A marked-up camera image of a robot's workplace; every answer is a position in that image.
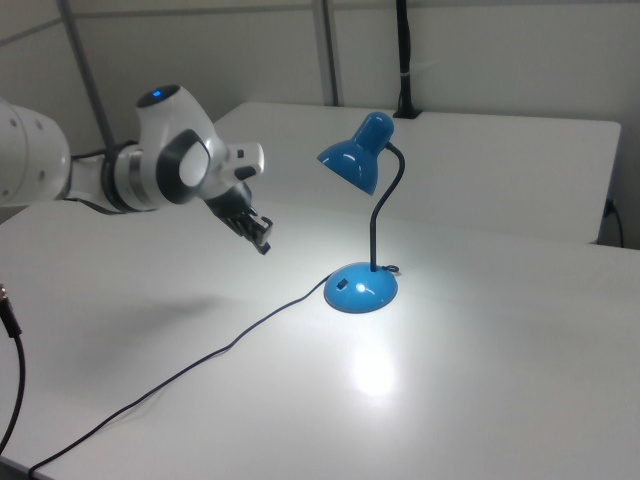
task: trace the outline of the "gray floor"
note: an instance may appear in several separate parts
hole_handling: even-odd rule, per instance
[[[0,462],[0,480],[26,480],[27,474]]]
[[[0,223],[4,222],[5,220],[9,220],[16,213],[18,213],[20,210],[22,210],[22,207],[0,208]]]

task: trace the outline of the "white robot link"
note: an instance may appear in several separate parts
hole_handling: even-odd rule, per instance
[[[264,171],[258,143],[224,144],[183,87],[138,101],[140,141],[71,156],[50,118],[0,99],[0,206],[70,200],[103,214],[204,200],[215,216],[265,254],[272,222],[251,205],[249,177]]]

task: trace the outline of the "blue desk lamp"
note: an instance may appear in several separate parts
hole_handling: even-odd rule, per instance
[[[333,308],[348,313],[366,313],[387,305],[398,292],[394,266],[381,267],[376,263],[376,219],[382,205],[396,188],[404,173],[404,157],[389,142],[393,121],[382,112],[367,115],[351,138],[337,143],[318,155],[325,166],[360,190],[373,195],[378,182],[378,155],[383,149],[398,157],[396,177],[382,195],[371,214],[369,244],[371,260],[353,263],[334,272],[324,288],[324,297]]]

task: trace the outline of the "power cord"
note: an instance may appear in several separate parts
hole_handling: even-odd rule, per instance
[[[122,150],[125,147],[128,147],[130,145],[135,145],[136,142],[134,142],[133,140],[127,140],[126,142],[123,143],[119,143],[118,145],[114,145],[113,146],[113,150],[118,152],[120,150]],[[92,152],[88,152],[88,153],[83,153],[80,155],[71,155],[71,160],[83,160],[85,158],[91,158],[91,157],[96,157],[98,155],[106,155],[108,152],[108,150],[106,148],[100,148],[98,150],[94,150]]]
[[[18,415],[20,415],[20,408],[22,407],[22,399],[24,397],[24,386],[27,370],[24,360],[24,348],[22,347],[22,340],[20,339],[22,330],[20,329],[18,321],[16,320],[16,317],[13,313],[13,309],[11,308],[11,302],[9,302],[7,291],[2,284],[0,284],[0,317],[2,317],[2,323],[4,323],[4,327],[7,330],[9,338],[13,338],[16,342],[16,349],[18,350],[18,363],[20,365],[18,395],[13,407],[13,413],[11,414],[11,420],[9,420],[9,426],[7,427],[7,430],[2,437],[2,441],[0,441],[0,455],[2,455],[2,452],[4,452],[7,443],[9,443],[9,439],[11,438],[11,434],[13,433],[13,429],[16,426]]]
[[[394,271],[397,272],[397,268],[398,267],[394,267],[394,266],[389,266],[388,267],[390,271]],[[311,294],[313,292],[315,292],[322,284],[324,284],[330,277],[331,275],[327,275],[326,277],[324,277],[322,280],[320,280],[320,282],[318,282],[307,294],[303,295],[302,297],[293,300],[285,305],[282,305],[279,308],[276,308],[273,312],[271,312],[270,314],[268,314],[265,317],[262,317],[260,320],[258,320],[257,322],[255,322],[253,325],[251,325],[249,328],[247,328],[245,331],[243,331],[240,335],[238,335],[231,343],[229,343],[227,346],[219,348],[218,350],[216,350],[215,352],[212,352],[208,355],[205,355],[204,357],[202,357],[200,360],[197,360],[195,362],[193,362],[191,365],[189,365],[188,367],[180,370],[178,373],[176,373],[175,375],[173,375],[172,377],[168,378],[167,380],[165,380],[164,382],[162,382],[161,384],[159,384],[158,386],[152,388],[151,390],[149,390],[147,393],[145,393],[144,395],[142,395],[140,398],[138,398],[136,401],[130,403],[129,405],[122,407],[120,410],[118,410],[117,412],[115,412],[114,414],[110,415],[109,417],[107,417],[105,420],[103,420],[100,424],[98,424],[95,428],[93,428],[92,430],[90,430],[89,432],[87,432],[85,435],[83,435],[82,437],[80,437],[78,440],[76,440],[75,442],[73,442],[72,444],[70,444],[69,446],[65,447],[64,449],[60,450],[58,453],[51,455],[49,458],[41,461],[40,463],[35,464],[33,467],[31,467],[29,469],[29,471],[27,472],[27,476],[29,478],[29,480],[36,480],[35,479],[35,471],[37,469],[39,469],[40,467],[43,467],[45,465],[47,465],[48,463],[53,462],[54,460],[60,458],[62,455],[64,455],[65,453],[67,453],[68,451],[72,450],[73,448],[77,447],[78,445],[80,445],[82,442],[84,442],[85,440],[87,440],[89,437],[91,437],[93,434],[95,434],[96,432],[98,432],[98,430],[100,430],[102,427],[104,427],[105,425],[107,425],[111,420],[113,420],[114,418],[118,417],[119,415],[122,415],[124,412],[126,412],[127,410],[132,409],[133,407],[139,405],[140,403],[144,402],[147,398],[149,398],[150,396],[152,396],[154,393],[158,392],[160,389],[166,387],[167,385],[169,385],[171,382],[173,382],[174,380],[176,380],[178,377],[181,377],[182,375],[184,375],[185,373],[187,373],[189,370],[197,367],[198,365],[200,365],[201,363],[206,362],[207,360],[217,356],[217,355],[221,355],[223,353],[228,352],[229,350],[231,350],[236,343],[238,343],[242,337],[244,337],[246,334],[248,334],[250,331],[252,331],[254,328],[256,328],[257,326],[259,326],[260,324],[266,322],[269,318],[273,317],[275,314],[280,313],[281,311],[297,304],[300,303],[304,300],[306,300],[309,296],[311,296]]]
[[[616,216],[616,222],[618,223],[618,234],[620,238],[620,248],[624,248],[624,235],[622,232],[622,220],[620,219],[620,213],[616,208],[615,199],[607,198],[607,201],[604,204],[604,213],[602,215],[603,218],[607,218],[609,214],[613,213]]]

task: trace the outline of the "black pipe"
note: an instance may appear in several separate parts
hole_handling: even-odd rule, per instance
[[[407,18],[407,1],[396,0],[398,18],[398,53],[400,57],[400,100],[394,118],[414,119],[422,110],[413,108],[411,102],[411,32]]]

